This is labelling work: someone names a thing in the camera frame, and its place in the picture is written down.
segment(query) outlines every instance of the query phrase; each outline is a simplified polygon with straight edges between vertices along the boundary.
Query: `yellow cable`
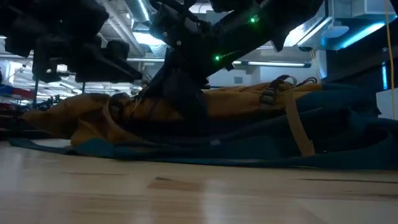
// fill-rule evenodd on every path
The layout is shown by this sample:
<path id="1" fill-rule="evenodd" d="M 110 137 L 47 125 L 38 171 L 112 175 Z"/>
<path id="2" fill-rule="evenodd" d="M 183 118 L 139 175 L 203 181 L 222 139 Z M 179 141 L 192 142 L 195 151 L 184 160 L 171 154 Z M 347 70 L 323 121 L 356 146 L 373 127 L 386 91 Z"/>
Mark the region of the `yellow cable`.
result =
<path id="1" fill-rule="evenodd" d="M 388 51 L 390 55 L 390 69 L 391 69 L 391 94 L 392 94 L 392 117 L 396 118 L 396 101 L 394 99 L 394 58 L 392 56 L 392 47 L 391 47 L 391 33 L 390 33 L 390 24 L 389 24 L 389 16 L 388 16 L 388 7 L 389 0 L 385 0 L 386 3 L 386 27 L 387 27 L 387 41 L 388 41 Z"/>

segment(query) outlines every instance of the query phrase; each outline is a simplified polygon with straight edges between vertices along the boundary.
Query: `red object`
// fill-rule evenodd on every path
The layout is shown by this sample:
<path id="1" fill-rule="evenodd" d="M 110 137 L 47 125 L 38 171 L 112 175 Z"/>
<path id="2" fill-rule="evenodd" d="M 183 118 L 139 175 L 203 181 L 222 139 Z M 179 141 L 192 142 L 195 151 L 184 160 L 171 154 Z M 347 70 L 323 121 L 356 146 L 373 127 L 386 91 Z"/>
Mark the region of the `red object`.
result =
<path id="1" fill-rule="evenodd" d="M 14 88 L 12 90 L 12 94 L 13 95 L 19 95 L 19 96 L 21 96 L 23 98 L 27 98 L 27 99 L 31 99 L 31 100 L 33 100 L 33 97 L 34 97 L 33 91 L 21 90 L 21 89 L 18 89 L 18 88 Z"/>

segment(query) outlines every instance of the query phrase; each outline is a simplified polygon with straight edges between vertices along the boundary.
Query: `wooden floor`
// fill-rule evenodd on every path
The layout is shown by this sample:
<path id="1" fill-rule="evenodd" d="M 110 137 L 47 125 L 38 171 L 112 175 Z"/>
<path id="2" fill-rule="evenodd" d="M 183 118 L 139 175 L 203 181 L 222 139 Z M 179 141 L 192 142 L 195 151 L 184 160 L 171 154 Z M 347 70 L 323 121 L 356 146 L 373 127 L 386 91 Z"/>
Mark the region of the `wooden floor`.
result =
<path id="1" fill-rule="evenodd" d="M 0 223 L 396 224 L 398 173 L 121 162 L 0 142 Z"/>

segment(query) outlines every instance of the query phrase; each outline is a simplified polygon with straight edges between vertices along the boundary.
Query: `cyan light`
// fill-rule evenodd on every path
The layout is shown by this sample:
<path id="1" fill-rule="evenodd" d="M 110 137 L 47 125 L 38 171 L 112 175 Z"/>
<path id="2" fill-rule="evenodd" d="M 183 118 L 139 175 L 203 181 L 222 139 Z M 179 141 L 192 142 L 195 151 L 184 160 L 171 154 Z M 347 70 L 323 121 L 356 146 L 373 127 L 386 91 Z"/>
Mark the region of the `cyan light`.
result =
<path id="1" fill-rule="evenodd" d="M 373 33 L 374 31 L 382 28 L 384 25 L 385 25 L 384 22 L 378 22 L 378 23 L 368 26 L 367 28 L 363 29 L 362 31 L 360 31 L 357 34 L 350 37 L 348 40 L 344 41 L 344 43 L 341 45 L 341 48 L 346 48 L 346 47 L 350 46 L 351 44 L 361 40 L 362 38 Z"/>
<path id="2" fill-rule="evenodd" d="M 387 84 L 387 69 L 386 69 L 386 63 L 383 62 L 381 64 L 381 73 L 383 75 L 383 89 L 387 90 L 388 89 L 388 84 Z"/>

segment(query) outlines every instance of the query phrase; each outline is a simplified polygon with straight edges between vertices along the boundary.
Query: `teal fabric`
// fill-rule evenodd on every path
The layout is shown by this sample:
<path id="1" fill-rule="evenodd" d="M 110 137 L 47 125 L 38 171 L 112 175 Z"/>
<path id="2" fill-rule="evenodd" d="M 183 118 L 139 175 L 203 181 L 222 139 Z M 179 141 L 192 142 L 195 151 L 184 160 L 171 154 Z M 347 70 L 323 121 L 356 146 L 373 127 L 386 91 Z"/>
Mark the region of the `teal fabric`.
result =
<path id="1" fill-rule="evenodd" d="M 74 150 L 11 139 L 13 146 L 122 160 L 244 167 L 398 169 L 398 122 L 377 118 L 375 96 L 352 86 L 325 85 L 299 100 L 300 119 L 316 155 L 300 157 L 286 116 L 207 138 L 174 138 L 157 145 L 92 139 Z"/>

